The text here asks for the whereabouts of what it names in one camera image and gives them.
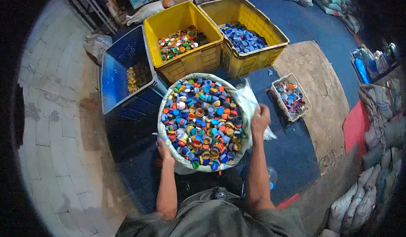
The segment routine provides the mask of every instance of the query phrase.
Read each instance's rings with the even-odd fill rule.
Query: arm
[[[159,153],[162,157],[161,181],[156,198],[156,214],[165,220],[174,219],[177,211],[177,194],[175,184],[174,165],[169,148],[159,139]]]
[[[269,122],[269,109],[260,104],[251,119],[253,149],[247,183],[248,205],[254,214],[261,209],[275,208],[270,198],[269,177],[263,150],[263,133]]]

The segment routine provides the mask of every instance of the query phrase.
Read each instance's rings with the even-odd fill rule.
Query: person
[[[231,202],[233,199],[239,199],[239,196],[227,193],[221,188],[194,194],[185,199],[178,209],[175,160],[169,148],[160,139],[158,150],[162,157],[162,172],[156,212],[142,217],[129,213],[116,237],[305,236],[298,211],[276,209],[270,199],[270,183],[263,148],[263,133],[269,123],[269,109],[260,104],[251,119],[253,151],[248,168],[247,212]]]

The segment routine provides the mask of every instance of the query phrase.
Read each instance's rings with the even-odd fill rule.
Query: blue plastic bin
[[[152,80],[129,95],[127,69],[141,62]],[[144,26],[129,31],[110,46],[103,55],[100,93],[104,115],[120,116],[135,121],[158,118],[157,112],[167,86],[152,66]]]

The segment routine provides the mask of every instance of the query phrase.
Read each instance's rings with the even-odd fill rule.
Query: tiled floor
[[[65,0],[51,0],[21,62],[21,169],[27,192],[55,236],[114,236],[134,209],[104,133],[97,65],[82,45],[90,33]]]

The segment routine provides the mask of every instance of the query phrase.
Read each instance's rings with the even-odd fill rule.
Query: clear plastic bottle
[[[269,186],[270,186],[270,189],[272,190],[272,189],[275,187],[276,183],[277,183],[277,180],[278,180],[278,173],[277,173],[277,171],[276,171],[273,167],[271,167],[271,166],[267,166],[266,168],[267,168],[267,170],[268,170]]]

